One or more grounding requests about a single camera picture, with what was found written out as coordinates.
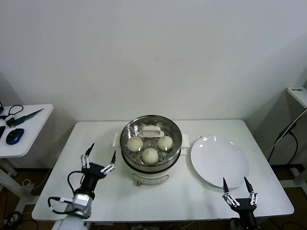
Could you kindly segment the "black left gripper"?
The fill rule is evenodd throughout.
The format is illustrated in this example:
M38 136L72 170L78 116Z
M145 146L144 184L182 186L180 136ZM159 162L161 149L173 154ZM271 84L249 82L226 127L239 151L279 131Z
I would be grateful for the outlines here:
M104 167L96 163L91 163L88 157L94 147L94 143L87 149L85 154L81 156L82 172L84 174L83 181L81 183L81 189L84 192L93 192L96 188L97 182L105 178L105 174L109 174L116 168L116 151L114 151L111 162L108 166Z

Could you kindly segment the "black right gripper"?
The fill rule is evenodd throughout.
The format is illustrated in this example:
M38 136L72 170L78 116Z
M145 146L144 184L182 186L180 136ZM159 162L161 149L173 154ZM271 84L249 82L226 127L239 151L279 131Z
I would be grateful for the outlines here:
M230 208L239 215L240 224L244 230L259 230L260 228L256 223L253 213L257 206L258 193L254 191L252 184L246 177L244 177L244 180L249 192L249 198L233 198L229 192L225 178L223 178L224 194L222 197Z

